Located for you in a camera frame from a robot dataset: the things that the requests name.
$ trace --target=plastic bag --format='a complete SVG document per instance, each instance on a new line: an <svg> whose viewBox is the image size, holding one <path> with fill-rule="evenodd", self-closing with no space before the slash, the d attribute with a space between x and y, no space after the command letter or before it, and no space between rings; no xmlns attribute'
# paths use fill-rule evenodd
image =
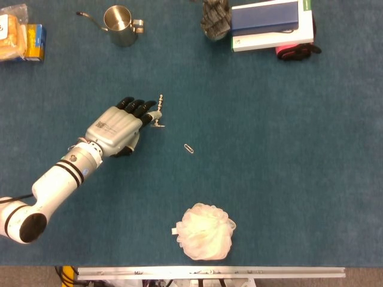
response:
<svg viewBox="0 0 383 287"><path fill-rule="evenodd" d="M234 221L214 205L197 203L188 209L172 230L177 242L193 260L216 260L227 256L232 245Z"/></svg>
<svg viewBox="0 0 383 287"><path fill-rule="evenodd" d="M0 9L0 61L25 55L27 23L25 4Z"/></svg>

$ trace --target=blue carpet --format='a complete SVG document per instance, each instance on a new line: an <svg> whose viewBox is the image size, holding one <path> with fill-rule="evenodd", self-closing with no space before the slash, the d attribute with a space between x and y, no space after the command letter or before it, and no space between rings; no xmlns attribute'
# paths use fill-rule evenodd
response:
<svg viewBox="0 0 383 287"><path fill-rule="evenodd" d="M237 223L229 256L207 264L383 266L382 1L314 1L323 53L291 63L209 42L198 1L26 3L47 53L0 64L1 196L29 193L125 96L163 93L166 127L105 160L37 242L1 238L0 264L206 264L171 235L202 202ZM131 48L75 15L101 21L116 3L145 20Z"/></svg>

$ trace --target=bread package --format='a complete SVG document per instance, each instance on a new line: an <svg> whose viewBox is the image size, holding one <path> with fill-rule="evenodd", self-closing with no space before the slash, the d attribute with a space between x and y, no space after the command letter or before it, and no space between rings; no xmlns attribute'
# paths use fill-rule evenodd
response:
<svg viewBox="0 0 383 287"><path fill-rule="evenodd" d="M5 25L8 25L7 27L1 27L3 31L7 31L7 34L5 38L0 38L0 60L23 57L26 51L26 43L23 29L19 24L17 17L6 14L1 15L0 18L2 19L2 25L4 25L4 22Z"/></svg>

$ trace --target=blue box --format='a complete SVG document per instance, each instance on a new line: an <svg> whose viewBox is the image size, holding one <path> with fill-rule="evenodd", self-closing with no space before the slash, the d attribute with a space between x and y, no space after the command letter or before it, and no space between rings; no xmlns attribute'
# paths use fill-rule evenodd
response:
<svg viewBox="0 0 383 287"><path fill-rule="evenodd" d="M242 36L299 27L298 1L267 1L232 7L232 35Z"/></svg>

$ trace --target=robotic hand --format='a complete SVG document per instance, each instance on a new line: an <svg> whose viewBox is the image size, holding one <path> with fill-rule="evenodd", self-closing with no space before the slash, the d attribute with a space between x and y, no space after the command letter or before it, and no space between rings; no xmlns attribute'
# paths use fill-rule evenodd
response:
<svg viewBox="0 0 383 287"><path fill-rule="evenodd" d="M79 138L79 143L33 184L37 200L33 206L10 197L0 199L0 234L19 243L36 240L53 212L100 166L103 157L134 151L140 129L162 116L159 111L147 112L155 104L127 97L107 109L87 129L85 138Z"/></svg>

